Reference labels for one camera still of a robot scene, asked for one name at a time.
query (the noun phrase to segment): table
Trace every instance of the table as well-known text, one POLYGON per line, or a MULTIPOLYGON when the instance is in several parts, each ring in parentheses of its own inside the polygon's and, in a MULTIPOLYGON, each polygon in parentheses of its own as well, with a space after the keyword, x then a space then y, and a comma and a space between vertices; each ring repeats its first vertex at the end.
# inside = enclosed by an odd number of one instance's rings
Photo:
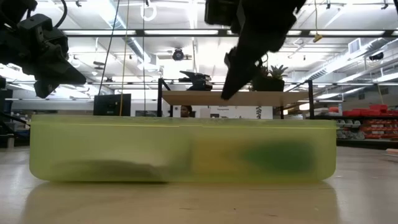
POLYGON ((340 147, 314 184, 60 184, 30 174, 29 149, 0 149, 0 222, 393 224, 398 158, 383 152, 340 147))

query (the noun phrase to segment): potted plant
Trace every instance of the potted plant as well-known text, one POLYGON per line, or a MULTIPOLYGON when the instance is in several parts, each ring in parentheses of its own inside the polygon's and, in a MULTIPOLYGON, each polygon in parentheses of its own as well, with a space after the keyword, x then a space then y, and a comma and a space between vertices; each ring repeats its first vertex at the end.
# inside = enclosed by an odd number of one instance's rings
POLYGON ((283 91, 285 87, 283 73, 288 69, 281 65, 279 68, 271 66, 271 71, 267 67, 261 66, 260 72, 251 81, 251 91, 283 91))

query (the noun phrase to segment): person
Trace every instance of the person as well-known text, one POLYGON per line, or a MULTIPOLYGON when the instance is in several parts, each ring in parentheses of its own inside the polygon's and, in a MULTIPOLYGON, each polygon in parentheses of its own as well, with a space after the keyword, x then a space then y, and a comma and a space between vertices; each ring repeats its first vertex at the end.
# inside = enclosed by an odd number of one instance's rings
POLYGON ((181 106, 181 117, 190 118, 192 114, 192 106, 181 106))

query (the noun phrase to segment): translucent green container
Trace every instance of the translucent green container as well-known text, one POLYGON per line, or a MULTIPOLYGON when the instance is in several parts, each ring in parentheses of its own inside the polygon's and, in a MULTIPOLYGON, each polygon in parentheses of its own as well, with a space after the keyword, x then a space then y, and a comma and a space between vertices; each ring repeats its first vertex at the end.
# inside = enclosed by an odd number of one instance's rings
POLYGON ((335 166, 334 121, 37 115, 31 127, 44 180, 308 182, 335 166))

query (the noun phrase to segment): black monitor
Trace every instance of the black monitor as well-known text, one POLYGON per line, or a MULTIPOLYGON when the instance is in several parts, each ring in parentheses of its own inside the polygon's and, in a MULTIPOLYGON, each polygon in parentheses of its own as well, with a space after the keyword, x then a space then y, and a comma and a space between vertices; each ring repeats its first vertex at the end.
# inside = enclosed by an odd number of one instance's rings
MULTIPOLYGON (((94 116, 119 116, 121 95, 94 97, 94 116)), ((131 115, 131 94, 123 94, 122 116, 131 115)))

